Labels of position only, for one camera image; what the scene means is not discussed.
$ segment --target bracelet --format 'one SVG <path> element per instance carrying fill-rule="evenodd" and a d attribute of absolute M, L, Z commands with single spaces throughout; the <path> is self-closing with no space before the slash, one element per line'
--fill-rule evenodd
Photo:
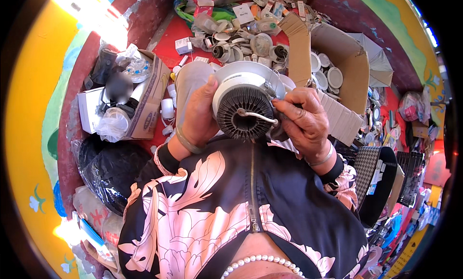
<path fill-rule="evenodd" d="M 309 163 L 305 158 L 304 158 L 304 160 L 306 161 L 306 163 L 309 164 L 309 166 L 320 166 L 322 163 L 329 160 L 332 155 L 333 155 L 333 145 L 332 145 L 332 143 L 330 143 L 330 152 L 327 154 L 327 156 L 321 162 Z"/>
<path fill-rule="evenodd" d="M 204 151 L 204 149 L 200 149 L 194 144 L 190 143 L 188 139 L 185 137 L 183 134 L 182 128 L 180 126 L 177 126 L 176 129 L 176 135 L 179 140 L 179 142 L 187 149 L 189 152 L 194 153 L 194 154 L 200 154 Z"/>

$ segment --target person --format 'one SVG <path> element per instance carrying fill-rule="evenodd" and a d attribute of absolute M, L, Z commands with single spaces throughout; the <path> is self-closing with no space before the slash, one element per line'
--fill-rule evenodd
<path fill-rule="evenodd" d="M 160 145 L 131 186 L 118 245 L 124 276 L 354 278 L 368 259 L 356 173 L 327 139 L 316 91 L 272 100 L 294 152 L 267 137 L 230 139 L 216 135 L 208 66 L 178 73 L 182 137 Z"/>

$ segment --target floral jacket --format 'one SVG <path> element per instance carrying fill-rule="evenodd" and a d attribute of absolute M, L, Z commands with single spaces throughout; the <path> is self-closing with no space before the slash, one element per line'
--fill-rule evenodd
<path fill-rule="evenodd" d="M 317 176 L 276 142 L 217 137 L 178 162 L 167 145 L 142 170 L 124 211 L 127 278 L 220 278 L 250 232 L 265 232 L 306 278 L 353 278 L 368 244 L 353 167 Z"/>

